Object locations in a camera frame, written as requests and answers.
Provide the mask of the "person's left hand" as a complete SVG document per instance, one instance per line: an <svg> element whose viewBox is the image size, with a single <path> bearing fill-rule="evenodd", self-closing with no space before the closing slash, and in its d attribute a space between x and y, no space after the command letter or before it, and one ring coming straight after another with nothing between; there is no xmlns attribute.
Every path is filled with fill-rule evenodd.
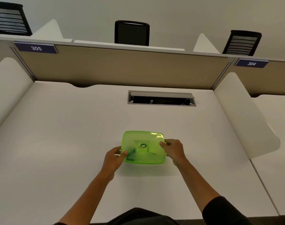
<svg viewBox="0 0 285 225"><path fill-rule="evenodd" d="M108 181L114 178L115 172L121 166L118 164L118 156L120 156L121 153L121 146L118 146L108 151L105 155L100 174Z"/></svg>

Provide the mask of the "person's right hand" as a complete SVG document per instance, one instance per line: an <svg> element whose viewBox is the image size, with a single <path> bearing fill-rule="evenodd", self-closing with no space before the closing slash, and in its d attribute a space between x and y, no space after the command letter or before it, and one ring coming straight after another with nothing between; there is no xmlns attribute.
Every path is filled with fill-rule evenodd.
<svg viewBox="0 0 285 225"><path fill-rule="evenodd" d="M172 159L173 164L178 168L186 166L188 160L184 153L183 144L176 139L165 139L165 143L170 143L170 150L165 152Z"/></svg>

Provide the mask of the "green plastic food container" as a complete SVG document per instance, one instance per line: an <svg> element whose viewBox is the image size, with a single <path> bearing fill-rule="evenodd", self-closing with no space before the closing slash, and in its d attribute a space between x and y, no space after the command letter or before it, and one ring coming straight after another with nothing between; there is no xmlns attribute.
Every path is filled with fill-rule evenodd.
<svg viewBox="0 0 285 225"><path fill-rule="evenodd" d="M164 135L158 132L126 131L123 134L121 153L127 151L124 162L134 164L164 164L166 152L160 146Z"/></svg>

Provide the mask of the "person's left forearm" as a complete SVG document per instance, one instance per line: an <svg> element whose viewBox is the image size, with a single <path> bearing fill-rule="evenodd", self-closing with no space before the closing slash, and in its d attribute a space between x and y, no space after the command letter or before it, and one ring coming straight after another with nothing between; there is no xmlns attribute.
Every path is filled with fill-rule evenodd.
<svg viewBox="0 0 285 225"><path fill-rule="evenodd" d="M104 191L113 178L114 173L100 171L80 198L54 225L90 225Z"/></svg>

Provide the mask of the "person's right forearm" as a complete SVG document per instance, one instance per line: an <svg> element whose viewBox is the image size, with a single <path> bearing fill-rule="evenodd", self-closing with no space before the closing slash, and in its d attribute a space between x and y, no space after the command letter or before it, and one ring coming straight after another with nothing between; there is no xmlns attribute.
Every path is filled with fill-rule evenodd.
<svg viewBox="0 0 285 225"><path fill-rule="evenodd" d="M173 160L206 225L252 225L250 220L221 196L186 159Z"/></svg>

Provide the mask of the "person's black clothing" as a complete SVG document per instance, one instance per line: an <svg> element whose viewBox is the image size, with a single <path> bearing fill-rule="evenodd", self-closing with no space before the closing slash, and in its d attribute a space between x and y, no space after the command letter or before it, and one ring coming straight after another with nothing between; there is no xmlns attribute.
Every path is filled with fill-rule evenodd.
<svg viewBox="0 0 285 225"><path fill-rule="evenodd" d="M180 225L174 219L143 208L132 208L105 225Z"/></svg>

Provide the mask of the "white curved side divider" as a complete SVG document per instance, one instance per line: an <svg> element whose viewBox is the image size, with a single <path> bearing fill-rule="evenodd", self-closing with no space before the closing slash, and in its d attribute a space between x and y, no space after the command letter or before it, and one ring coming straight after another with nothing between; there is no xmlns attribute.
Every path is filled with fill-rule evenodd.
<svg viewBox="0 0 285 225"><path fill-rule="evenodd" d="M0 62L0 127L33 83L15 59Z"/></svg>
<svg viewBox="0 0 285 225"><path fill-rule="evenodd" d="M55 19L50 20L30 36L34 40L72 42L73 39L63 38L59 25Z"/></svg>
<svg viewBox="0 0 285 225"><path fill-rule="evenodd" d="M193 52L220 54L220 52L215 48L215 46L203 33L199 35L197 42L194 46Z"/></svg>
<svg viewBox="0 0 285 225"><path fill-rule="evenodd" d="M236 73L227 74L213 92L249 159L280 148L280 138Z"/></svg>

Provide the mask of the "beige desk partition panel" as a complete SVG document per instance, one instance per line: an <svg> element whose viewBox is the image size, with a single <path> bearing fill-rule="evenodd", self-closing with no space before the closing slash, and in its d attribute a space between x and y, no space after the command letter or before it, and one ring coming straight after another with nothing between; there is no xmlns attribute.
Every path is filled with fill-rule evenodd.
<svg viewBox="0 0 285 225"><path fill-rule="evenodd" d="M21 52L14 42L52 44L58 54ZM4 57L17 60L38 81L215 90L234 72L251 95L285 95L285 59L0 37ZM236 67L239 58L269 63Z"/></svg>

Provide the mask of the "black mesh office chair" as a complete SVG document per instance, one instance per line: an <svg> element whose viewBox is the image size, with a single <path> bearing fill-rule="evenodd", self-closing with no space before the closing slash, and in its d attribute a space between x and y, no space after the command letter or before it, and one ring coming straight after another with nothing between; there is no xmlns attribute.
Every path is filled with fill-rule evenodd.
<svg viewBox="0 0 285 225"><path fill-rule="evenodd" d="M149 46L149 35L148 23L125 20L115 22L115 44Z"/></svg>

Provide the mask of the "dark blue number sign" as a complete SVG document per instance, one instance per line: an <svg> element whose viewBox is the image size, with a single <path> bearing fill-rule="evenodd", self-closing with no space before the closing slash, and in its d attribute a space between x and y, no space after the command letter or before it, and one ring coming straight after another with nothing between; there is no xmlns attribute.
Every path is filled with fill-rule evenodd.
<svg viewBox="0 0 285 225"><path fill-rule="evenodd" d="M239 58L234 66L247 68L264 68L269 63L268 60L255 60Z"/></svg>
<svg viewBox="0 0 285 225"><path fill-rule="evenodd" d="M37 44L28 42L14 42L14 45L21 52L32 52L32 53L47 53L47 54L58 54L55 45L52 44Z"/></svg>

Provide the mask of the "black striped office chair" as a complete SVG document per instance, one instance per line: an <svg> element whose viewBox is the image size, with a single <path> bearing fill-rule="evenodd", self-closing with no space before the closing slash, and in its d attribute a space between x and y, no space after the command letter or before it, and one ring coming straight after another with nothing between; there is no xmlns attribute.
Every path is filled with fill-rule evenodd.
<svg viewBox="0 0 285 225"><path fill-rule="evenodd" d="M0 2L0 34L32 36L22 4Z"/></svg>
<svg viewBox="0 0 285 225"><path fill-rule="evenodd" d="M231 30L222 54L253 56L262 34L254 31Z"/></svg>

